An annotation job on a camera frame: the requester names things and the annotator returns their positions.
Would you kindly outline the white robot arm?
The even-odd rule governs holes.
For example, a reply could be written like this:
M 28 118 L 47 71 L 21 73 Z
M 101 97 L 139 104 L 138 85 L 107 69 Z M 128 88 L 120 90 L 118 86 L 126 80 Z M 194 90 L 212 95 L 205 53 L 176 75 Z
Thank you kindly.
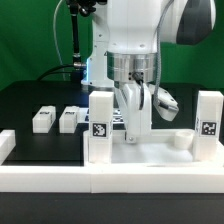
M 215 0 L 87 0 L 80 12 L 93 16 L 93 50 L 82 83 L 114 89 L 125 140 L 150 134 L 153 110 L 173 120 L 179 108 L 160 88 L 160 44 L 203 41 L 215 25 Z

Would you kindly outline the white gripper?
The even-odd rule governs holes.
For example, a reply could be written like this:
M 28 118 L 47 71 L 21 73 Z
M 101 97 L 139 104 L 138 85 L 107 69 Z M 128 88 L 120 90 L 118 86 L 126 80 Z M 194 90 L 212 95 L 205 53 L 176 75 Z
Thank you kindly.
M 116 88 L 115 96 L 125 125 L 125 142 L 135 144 L 137 137 L 151 132 L 151 93 L 145 84 L 133 82 Z

